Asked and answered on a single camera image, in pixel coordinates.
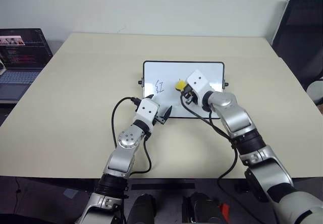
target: chair backrest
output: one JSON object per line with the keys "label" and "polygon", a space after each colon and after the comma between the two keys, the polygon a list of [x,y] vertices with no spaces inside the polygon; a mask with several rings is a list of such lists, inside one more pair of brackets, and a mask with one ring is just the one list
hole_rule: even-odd
{"label": "chair backrest", "polygon": [[323,0],[289,0],[273,49],[306,90],[323,76]]}

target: yellow object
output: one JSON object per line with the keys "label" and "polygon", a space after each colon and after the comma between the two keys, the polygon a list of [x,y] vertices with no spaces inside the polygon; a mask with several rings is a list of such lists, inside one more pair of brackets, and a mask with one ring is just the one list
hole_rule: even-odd
{"label": "yellow object", "polygon": [[175,89],[178,91],[183,91],[186,86],[186,82],[184,80],[178,81],[178,83],[175,85]]}

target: laptop keyboard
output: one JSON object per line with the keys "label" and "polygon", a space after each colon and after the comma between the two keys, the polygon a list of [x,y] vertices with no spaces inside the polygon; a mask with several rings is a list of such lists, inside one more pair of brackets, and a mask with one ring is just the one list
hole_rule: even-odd
{"label": "laptop keyboard", "polygon": [[0,76],[0,84],[29,84],[40,72],[5,71]]}

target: robotic arm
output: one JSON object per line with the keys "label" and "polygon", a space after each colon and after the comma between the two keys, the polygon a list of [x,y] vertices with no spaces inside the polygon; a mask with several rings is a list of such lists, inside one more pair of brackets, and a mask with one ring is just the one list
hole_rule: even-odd
{"label": "robotic arm", "polygon": [[134,154],[141,140],[148,140],[156,122],[164,124],[171,114],[170,107],[164,116],[158,116],[159,105],[148,96],[142,100],[132,98],[137,105],[133,124],[118,136],[117,147],[111,153],[103,175],[91,194],[77,223],[123,223],[122,205],[127,198],[127,179],[134,164]]}
{"label": "robotic arm", "polygon": [[199,70],[182,85],[187,104],[194,102],[221,118],[232,145],[248,167],[245,177],[252,192],[259,201],[273,205],[281,223],[322,223],[323,202],[293,187],[287,170],[265,144],[247,111],[237,104],[234,94],[215,92]]}

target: white tabletop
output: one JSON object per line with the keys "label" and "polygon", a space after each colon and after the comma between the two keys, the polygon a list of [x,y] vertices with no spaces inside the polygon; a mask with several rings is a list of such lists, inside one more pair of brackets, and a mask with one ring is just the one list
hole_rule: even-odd
{"label": "white tabletop", "polygon": [[[145,60],[222,61],[225,78],[292,177],[323,175],[323,118],[263,38],[72,34],[0,127],[0,175],[100,178],[114,149],[111,113],[142,96]],[[132,123],[124,102],[116,132]],[[217,178],[233,161],[227,140],[196,119],[156,125],[152,170],[136,178]],[[147,168],[142,146],[134,170]],[[228,178],[243,178],[238,162]]]}

